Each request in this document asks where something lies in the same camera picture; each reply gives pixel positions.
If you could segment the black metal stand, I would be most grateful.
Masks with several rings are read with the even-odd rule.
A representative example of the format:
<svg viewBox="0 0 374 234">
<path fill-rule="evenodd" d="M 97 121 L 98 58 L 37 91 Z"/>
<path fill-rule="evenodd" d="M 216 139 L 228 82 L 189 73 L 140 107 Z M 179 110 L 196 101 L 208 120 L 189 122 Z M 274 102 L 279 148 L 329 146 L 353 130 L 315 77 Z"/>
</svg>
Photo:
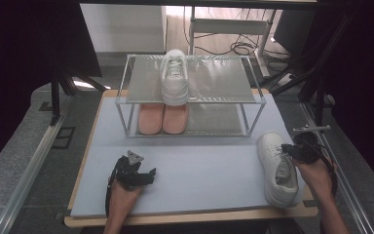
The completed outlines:
<svg viewBox="0 0 374 234">
<path fill-rule="evenodd" d="M 52 97 L 52 120 L 51 126 L 54 126 L 60 119 L 59 89 L 62 89 L 69 97 L 76 95 L 77 88 L 73 78 L 77 77 L 81 81 L 93 86 L 100 92 L 105 92 L 106 88 L 96 82 L 93 78 L 70 67 L 56 66 L 51 79 L 51 97 Z"/>
<path fill-rule="evenodd" d="M 321 38 L 312 49 L 301 58 L 296 60 L 297 64 L 307 62 L 308 69 L 300 73 L 285 85 L 273 88 L 271 94 L 275 97 L 285 91 L 303 84 L 298 99 L 301 102 L 308 102 L 312 97 L 316 97 L 315 124 L 322 124 L 322 112 L 324 107 L 324 82 L 325 75 L 323 69 L 334 51 L 338 41 L 343 36 L 348 25 L 352 21 L 353 14 L 340 13 L 333 20 L 332 24 L 322 33 Z"/>
</svg>

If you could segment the white cabinet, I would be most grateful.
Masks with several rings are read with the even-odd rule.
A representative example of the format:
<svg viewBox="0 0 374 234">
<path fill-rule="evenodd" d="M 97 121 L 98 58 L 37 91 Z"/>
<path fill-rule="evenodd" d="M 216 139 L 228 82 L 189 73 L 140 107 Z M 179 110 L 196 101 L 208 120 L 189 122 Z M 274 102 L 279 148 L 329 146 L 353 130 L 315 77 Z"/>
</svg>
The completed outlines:
<svg viewBox="0 0 374 234">
<path fill-rule="evenodd" d="M 163 53 L 167 15 L 163 6 L 80 5 L 97 53 Z"/>
</svg>

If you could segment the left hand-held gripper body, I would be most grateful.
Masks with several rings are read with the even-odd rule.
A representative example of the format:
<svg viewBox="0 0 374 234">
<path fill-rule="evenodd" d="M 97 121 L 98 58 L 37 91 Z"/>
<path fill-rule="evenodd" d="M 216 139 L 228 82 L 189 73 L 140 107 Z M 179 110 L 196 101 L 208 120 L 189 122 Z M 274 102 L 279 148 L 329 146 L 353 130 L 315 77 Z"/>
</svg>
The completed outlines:
<svg viewBox="0 0 374 234">
<path fill-rule="evenodd" d="M 114 177 L 121 182 L 126 189 L 141 185 L 141 176 L 138 170 L 143 158 L 132 151 L 123 155 L 116 163 Z"/>
</svg>

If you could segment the white desk with metal legs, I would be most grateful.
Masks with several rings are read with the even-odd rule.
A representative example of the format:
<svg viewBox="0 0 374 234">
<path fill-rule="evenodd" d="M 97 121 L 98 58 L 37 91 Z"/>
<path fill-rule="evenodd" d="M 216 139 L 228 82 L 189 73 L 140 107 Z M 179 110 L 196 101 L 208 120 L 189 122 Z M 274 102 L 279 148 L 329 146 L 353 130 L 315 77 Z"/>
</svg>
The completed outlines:
<svg viewBox="0 0 374 234">
<path fill-rule="evenodd" d="M 267 19 L 260 20 L 198 19 L 195 16 L 195 8 L 192 8 L 190 17 L 188 54 L 194 54 L 194 36 L 196 33 L 257 35 L 261 37 L 261 40 L 258 42 L 258 47 L 256 48 L 254 55 L 259 65 L 262 77 L 268 79 L 271 77 L 271 74 L 265 60 L 263 59 L 263 54 L 266 43 L 269 39 L 276 12 L 276 10 L 273 10 Z"/>
</svg>

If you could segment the two-tier metal shoe rack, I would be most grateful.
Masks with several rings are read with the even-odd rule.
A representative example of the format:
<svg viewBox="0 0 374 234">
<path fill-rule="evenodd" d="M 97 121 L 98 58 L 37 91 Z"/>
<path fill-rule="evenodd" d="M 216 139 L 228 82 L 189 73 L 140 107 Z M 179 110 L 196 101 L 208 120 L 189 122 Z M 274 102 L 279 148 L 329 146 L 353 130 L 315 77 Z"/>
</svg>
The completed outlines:
<svg viewBox="0 0 374 234">
<path fill-rule="evenodd" d="M 127 137 L 143 137 L 138 119 L 143 104 L 164 102 L 159 55 L 128 56 L 116 105 Z M 255 74 L 247 57 L 187 58 L 189 115 L 182 132 L 197 137 L 249 137 L 266 104 L 250 85 Z"/>
</svg>

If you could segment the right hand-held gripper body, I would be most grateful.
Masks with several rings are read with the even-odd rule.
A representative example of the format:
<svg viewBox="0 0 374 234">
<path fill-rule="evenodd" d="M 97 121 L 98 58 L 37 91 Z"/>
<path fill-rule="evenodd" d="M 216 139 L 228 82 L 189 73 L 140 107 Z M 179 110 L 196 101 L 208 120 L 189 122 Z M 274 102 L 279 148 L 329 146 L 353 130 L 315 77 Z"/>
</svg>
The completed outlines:
<svg viewBox="0 0 374 234">
<path fill-rule="evenodd" d="M 318 143 L 318 137 L 313 132 L 302 132 L 293 138 L 295 153 L 301 155 L 301 160 L 305 164 L 313 164 L 318 159 L 325 162 L 327 160 L 324 154 L 325 146 Z"/>
</svg>

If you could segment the person's left hand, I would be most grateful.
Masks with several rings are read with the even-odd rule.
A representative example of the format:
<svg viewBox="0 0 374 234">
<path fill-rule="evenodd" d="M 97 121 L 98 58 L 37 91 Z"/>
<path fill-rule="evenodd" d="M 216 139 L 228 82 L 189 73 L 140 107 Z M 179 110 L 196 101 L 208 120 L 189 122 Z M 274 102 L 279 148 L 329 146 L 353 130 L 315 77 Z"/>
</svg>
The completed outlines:
<svg viewBox="0 0 374 234">
<path fill-rule="evenodd" d="M 114 212 L 129 213 L 141 192 L 141 187 L 126 190 L 120 182 L 114 180 L 111 185 L 109 209 Z"/>
</svg>

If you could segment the person's right hand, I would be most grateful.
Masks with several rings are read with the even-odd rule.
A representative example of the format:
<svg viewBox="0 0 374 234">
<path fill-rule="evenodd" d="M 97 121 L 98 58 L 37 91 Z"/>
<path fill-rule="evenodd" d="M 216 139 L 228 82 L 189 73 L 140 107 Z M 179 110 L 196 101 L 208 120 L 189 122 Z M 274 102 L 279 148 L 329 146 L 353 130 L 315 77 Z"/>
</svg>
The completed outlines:
<svg viewBox="0 0 374 234">
<path fill-rule="evenodd" d="M 293 159 L 292 163 L 299 169 L 302 178 L 318 200 L 327 201 L 333 198 L 331 176 L 322 161 L 305 164 Z"/>
</svg>

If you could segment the white sneaker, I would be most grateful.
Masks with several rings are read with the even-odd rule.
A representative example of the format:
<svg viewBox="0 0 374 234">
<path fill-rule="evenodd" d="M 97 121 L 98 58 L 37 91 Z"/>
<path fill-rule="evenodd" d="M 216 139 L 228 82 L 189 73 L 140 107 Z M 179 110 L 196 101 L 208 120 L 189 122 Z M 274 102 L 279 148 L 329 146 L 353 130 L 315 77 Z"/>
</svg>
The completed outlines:
<svg viewBox="0 0 374 234">
<path fill-rule="evenodd" d="M 258 157 L 264 169 L 265 197 L 276 208 L 287 208 L 299 191 L 297 173 L 290 157 L 283 152 L 282 137 L 268 132 L 258 139 Z"/>
<path fill-rule="evenodd" d="M 166 105 L 183 105 L 188 100 L 187 58 L 173 49 L 168 51 L 161 62 L 161 90 Z"/>
</svg>

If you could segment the light blue mat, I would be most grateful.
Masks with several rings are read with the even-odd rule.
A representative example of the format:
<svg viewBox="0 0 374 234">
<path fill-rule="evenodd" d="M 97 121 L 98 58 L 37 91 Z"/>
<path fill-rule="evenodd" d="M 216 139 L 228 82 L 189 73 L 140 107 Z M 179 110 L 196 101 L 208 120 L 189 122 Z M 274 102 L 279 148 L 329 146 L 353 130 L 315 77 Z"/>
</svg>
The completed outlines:
<svg viewBox="0 0 374 234">
<path fill-rule="evenodd" d="M 108 178 L 129 150 L 144 158 L 142 173 L 157 170 L 132 210 L 135 215 L 266 207 L 257 141 L 267 132 L 291 139 L 273 97 L 266 94 L 265 99 L 250 137 L 127 137 L 115 99 L 105 97 L 71 214 L 105 215 Z"/>
</svg>

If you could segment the pink slipper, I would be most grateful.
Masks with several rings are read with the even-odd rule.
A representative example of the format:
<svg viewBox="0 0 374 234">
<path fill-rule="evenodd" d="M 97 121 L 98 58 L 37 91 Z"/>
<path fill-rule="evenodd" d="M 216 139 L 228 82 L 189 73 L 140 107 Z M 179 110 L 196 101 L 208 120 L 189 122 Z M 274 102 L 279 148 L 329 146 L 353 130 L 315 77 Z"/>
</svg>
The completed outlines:
<svg viewBox="0 0 374 234">
<path fill-rule="evenodd" d="M 188 121 L 189 108 L 186 104 L 179 106 L 167 105 L 163 116 L 163 130 L 172 135 L 184 132 Z"/>
<path fill-rule="evenodd" d="M 157 134 L 162 128 L 164 105 L 141 104 L 138 112 L 138 129 L 144 135 Z"/>
</svg>

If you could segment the dark curtain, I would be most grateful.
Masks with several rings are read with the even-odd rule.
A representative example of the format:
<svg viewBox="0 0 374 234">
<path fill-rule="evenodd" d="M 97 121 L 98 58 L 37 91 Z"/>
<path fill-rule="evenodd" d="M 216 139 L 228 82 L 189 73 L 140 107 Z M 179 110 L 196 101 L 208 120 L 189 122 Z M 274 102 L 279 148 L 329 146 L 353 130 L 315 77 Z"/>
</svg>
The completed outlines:
<svg viewBox="0 0 374 234">
<path fill-rule="evenodd" d="M 0 0 L 0 152 L 55 75 L 99 77 L 77 0 Z"/>
<path fill-rule="evenodd" d="M 324 72 L 332 115 L 374 172 L 374 0 L 363 0 Z"/>
</svg>

